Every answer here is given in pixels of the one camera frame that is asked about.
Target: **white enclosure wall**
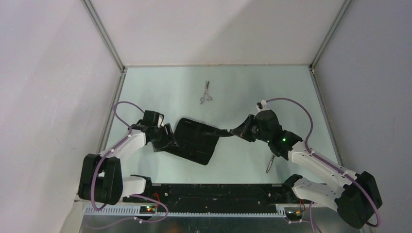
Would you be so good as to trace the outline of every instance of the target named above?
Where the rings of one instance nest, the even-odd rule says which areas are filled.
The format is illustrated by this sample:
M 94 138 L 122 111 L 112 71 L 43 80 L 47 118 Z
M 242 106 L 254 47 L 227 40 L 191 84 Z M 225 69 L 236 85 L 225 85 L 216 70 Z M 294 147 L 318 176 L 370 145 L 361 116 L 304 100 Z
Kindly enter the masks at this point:
M 93 0 L 127 65 L 310 64 L 344 0 Z
M 0 232 L 56 233 L 119 71 L 79 0 L 0 7 Z
M 411 232 L 412 2 L 354 1 L 315 76 L 344 164 L 374 175 L 379 233 Z

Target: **purple cable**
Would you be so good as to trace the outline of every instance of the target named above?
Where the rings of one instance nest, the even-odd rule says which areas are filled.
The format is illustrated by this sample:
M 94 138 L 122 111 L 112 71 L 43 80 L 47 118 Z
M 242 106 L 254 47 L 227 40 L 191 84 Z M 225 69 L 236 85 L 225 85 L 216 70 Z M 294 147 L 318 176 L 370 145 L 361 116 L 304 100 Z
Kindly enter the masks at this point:
M 309 223 L 309 224 L 311 224 L 309 221 L 306 221 L 306 220 L 302 220 L 302 222 L 304 222 L 304 223 Z M 291 221 L 290 222 L 290 224 L 294 224 L 294 223 L 302 223 L 301 221 Z M 323 233 L 322 231 L 321 231 L 321 229 L 318 227 L 318 226 L 316 226 L 316 224 L 313 224 L 315 227 L 316 227 L 316 229 L 319 231 L 319 233 Z
M 117 119 L 119 119 L 120 122 L 122 122 L 123 124 L 125 124 L 129 130 L 128 134 L 130 134 L 132 132 L 132 128 L 130 127 L 129 124 L 127 124 L 126 121 L 124 121 L 118 114 L 117 114 L 117 106 L 121 103 L 127 103 L 127 104 L 131 104 L 133 106 L 135 106 L 136 108 L 138 108 L 142 113 L 144 113 L 144 111 L 137 106 L 136 104 L 132 103 L 132 102 L 128 102 L 128 101 L 120 101 L 117 102 L 114 106 L 113 106 L 113 112 L 114 115 Z M 90 189 L 90 201 L 91 201 L 91 205 L 93 206 L 93 209 L 96 211 L 100 211 L 102 210 L 107 204 L 103 204 L 101 207 L 97 207 L 96 206 L 96 201 L 94 199 L 94 192 L 95 192 L 95 187 L 96 187 L 96 180 L 97 180 L 97 176 L 99 175 L 99 169 L 102 166 L 102 163 L 104 161 L 104 159 L 111 153 L 111 150 L 115 150 L 117 147 L 119 147 L 120 145 L 122 145 L 128 138 L 128 135 L 126 135 L 124 138 L 122 138 L 118 143 L 116 143 L 111 149 L 107 150 L 107 152 L 102 156 L 102 158 L 100 159 L 100 161 L 97 163 L 96 168 L 94 169 L 94 173 L 93 173 L 93 178 L 91 180 L 91 189 Z
M 272 101 L 275 101 L 275 100 L 286 100 L 286 101 L 292 102 L 292 103 L 298 105 L 303 111 L 305 111 L 306 115 L 308 115 L 309 121 L 310 121 L 310 130 L 309 130 L 308 135 L 307 135 L 306 138 L 305 138 L 305 147 L 306 147 L 306 150 L 308 151 L 308 153 L 311 153 L 311 150 L 310 150 L 309 145 L 308 145 L 308 140 L 309 140 L 309 137 L 310 137 L 310 135 L 312 134 L 312 131 L 313 131 L 313 119 L 312 119 L 312 116 L 310 115 L 310 113 L 307 111 L 307 109 L 306 109 L 303 105 L 301 105 L 301 104 L 299 104 L 298 102 L 296 102 L 296 101 L 294 101 L 294 100 L 292 100 L 292 99 L 289 99 L 289 98 L 274 98 L 274 99 L 267 100 L 266 102 L 269 103 L 269 102 L 272 102 Z M 329 167 L 331 167 L 331 168 L 334 169 L 335 171 L 337 171 L 338 174 L 343 174 L 343 171 L 342 171 L 342 170 L 340 170 L 338 167 L 336 167 L 335 165 L 333 165 L 333 164 L 330 163 L 329 161 L 323 159 L 322 157 L 320 157 L 320 156 L 317 155 L 316 153 L 313 153 L 312 156 L 315 157 L 315 158 L 317 158 L 318 160 L 322 161 L 323 163 L 325 163 L 326 165 L 328 165 Z M 372 206 L 372 209 L 373 209 L 374 212 L 375 212 L 376 219 L 377 219 L 377 223 L 376 223 L 376 224 L 371 224 L 371 223 L 367 222 L 366 224 L 367 224 L 368 226 L 371 226 L 371 227 L 378 227 L 378 226 L 380 226 L 380 223 L 381 223 L 380 214 L 379 214 L 378 209 L 377 209 L 377 207 L 375 206 L 375 203 L 373 202 L 372 198 L 371 198 L 371 197 L 369 196 L 369 194 L 365 191 L 365 189 L 362 188 L 362 186 L 361 186 L 358 182 L 356 182 L 356 180 L 354 180 L 352 177 L 350 177 L 350 176 L 347 175 L 347 174 L 345 174 L 344 176 L 345 176 L 346 178 L 348 178 L 348 180 L 350 180 L 352 183 L 354 183 L 354 184 L 356 185 L 356 187 L 359 188 L 359 190 L 365 195 L 366 199 L 368 199 L 369 203 L 370 203 L 371 206 Z
M 155 223 L 155 222 L 160 222 L 160 221 L 164 220 L 169 215 L 169 209 L 166 207 L 166 205 L 159 202 L 159 201 L 157 201 L 157 200 L 154 200 L 154 199 L 151 199 L 151 198 L 148 198 L 148 197 L 144 197 L 144 196 L 141 196 L 139 194 L 132 194 L 130 196 L 131 197 L 136 197 L 136 198 L 146 199 L 146 200 L 149 200 L 149 201 L 154 202 L 156 204 L 159 204 L 159 205 L 163 206 L 163 208 L 165 208 L 166 214 L 163 217 L 161 217 L 157 220 L 153 220 L 153 221 L 144 220 L 144 219 L 141 219 L 141 218 L 138 218 L 138 217 L 125 217 L 125 218 L 119 219 L 119 220 L 117 220 L 113 223 L 110 223 L 109 225 L 103 226 L 103 227 L 90 227 L 90 226 L 87 226 L 87 225 L 86 226 L 90 229 L 93 229 L 93 230 L 101 230 L 101 229 L 109 228 L 111 226 L 114 226 L 114 225 L 116 225 L 120 222 L 126 221 L 126 220 L 139 220 L 139 222 L 141 221 L 141 222 L 147 222 L 147 223 Z
M 312 204 L 313 202 L 311 201 L 309 204 L 309 220 L 310 220 L 310 226 L 312 227 L 312 232 L 315 233 L 315 228 L 313 226 L 316 226 L 315 223 L 313 222 L 312 218 Z

